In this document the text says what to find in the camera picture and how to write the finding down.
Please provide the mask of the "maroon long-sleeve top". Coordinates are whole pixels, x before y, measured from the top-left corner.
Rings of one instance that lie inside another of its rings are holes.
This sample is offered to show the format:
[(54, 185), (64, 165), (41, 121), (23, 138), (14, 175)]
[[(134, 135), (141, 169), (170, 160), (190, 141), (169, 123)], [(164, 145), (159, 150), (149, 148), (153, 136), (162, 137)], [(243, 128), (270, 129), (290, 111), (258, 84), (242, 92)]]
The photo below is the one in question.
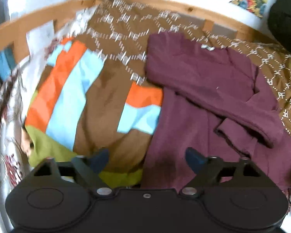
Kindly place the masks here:
[(281, 189), (291, 186), (291, 136), (270, 86), (249, 58), (164, 32), (150, 35), (145, 66), (147, 79), (162, 87), (163, 101), (145, 156), (143, 188), (179, 190), (191, 181), (189, 147), (226, 162), (247, 157)]

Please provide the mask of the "brown patterned PF blanket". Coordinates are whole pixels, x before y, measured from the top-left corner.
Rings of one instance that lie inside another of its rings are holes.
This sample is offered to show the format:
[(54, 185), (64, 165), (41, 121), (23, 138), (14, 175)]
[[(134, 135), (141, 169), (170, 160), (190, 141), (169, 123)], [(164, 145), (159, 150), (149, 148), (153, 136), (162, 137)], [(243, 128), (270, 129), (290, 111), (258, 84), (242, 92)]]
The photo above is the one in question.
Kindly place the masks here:
[(22, 135), (32, 167), (48, 157), (65, 162), (106, 148), (109, 161), (100, 178), (113, 188), (141, 185), (163, 101), (162, 87), (146, 77), (148, 39), (164, 32), (249, 58), (291, 136), (291, 55), (284, 49), (206, 33), (182, 15), (130, 0), (100, 4), (89, 30), (64, 37), (47, 58)]

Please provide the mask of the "floral satin bed sheet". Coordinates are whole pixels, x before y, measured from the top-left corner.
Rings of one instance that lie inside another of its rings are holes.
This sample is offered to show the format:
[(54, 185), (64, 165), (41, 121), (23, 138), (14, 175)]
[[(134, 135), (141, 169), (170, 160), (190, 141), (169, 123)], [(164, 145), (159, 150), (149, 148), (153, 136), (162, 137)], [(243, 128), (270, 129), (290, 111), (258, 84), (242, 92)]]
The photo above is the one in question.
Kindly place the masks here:
[(13, 188), (31, 171), (27, 156), (21, 149), (21, 132), (47, 58), (64, 37), (88, 33), (89, 22), (96, 10), (97, 7), (92, 6), (74, 13), (73, 18), (49, 41), (17, 62), (0, 88), (0, 232), (13, 229), (5, 201)]

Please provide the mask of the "black puffer jacket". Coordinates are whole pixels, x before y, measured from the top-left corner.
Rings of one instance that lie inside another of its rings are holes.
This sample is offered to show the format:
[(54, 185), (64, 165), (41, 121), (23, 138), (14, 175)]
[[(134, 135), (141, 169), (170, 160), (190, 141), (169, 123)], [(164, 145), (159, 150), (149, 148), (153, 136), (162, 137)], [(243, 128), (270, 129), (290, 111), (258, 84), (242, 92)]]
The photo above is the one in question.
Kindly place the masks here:
[(291, 53), (291, 0), (276, 0), (271, 6), (268, 28), (274, 38)]

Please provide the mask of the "wooden bed frame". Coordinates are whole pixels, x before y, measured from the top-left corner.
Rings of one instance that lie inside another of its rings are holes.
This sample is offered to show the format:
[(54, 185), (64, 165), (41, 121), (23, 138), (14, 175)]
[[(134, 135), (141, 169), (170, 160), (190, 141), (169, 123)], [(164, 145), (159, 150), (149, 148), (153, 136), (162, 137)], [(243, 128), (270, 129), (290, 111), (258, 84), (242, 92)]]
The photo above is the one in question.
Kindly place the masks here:
[[(106, 0), (67, 0), (62, 3), (43, 7), (26, 14), (18, 19), (0, 24), (0, 51), (11, 47), (17, 63), (29, 56), (26, 34), (31, 30), (52, 22), (57, 32), (69, 20), (75, 17), (76, 12), (99, 5)], [(203, 31), (215, 35), (225, 35), (231, 38), (249, 42), (275, 43), (271, 37), (241, 22), (196, 6), (168, 0), (131, 0), (148, 4), (156, 9), (171, 10), (184, 16), (191, 17), (198, 22)]]

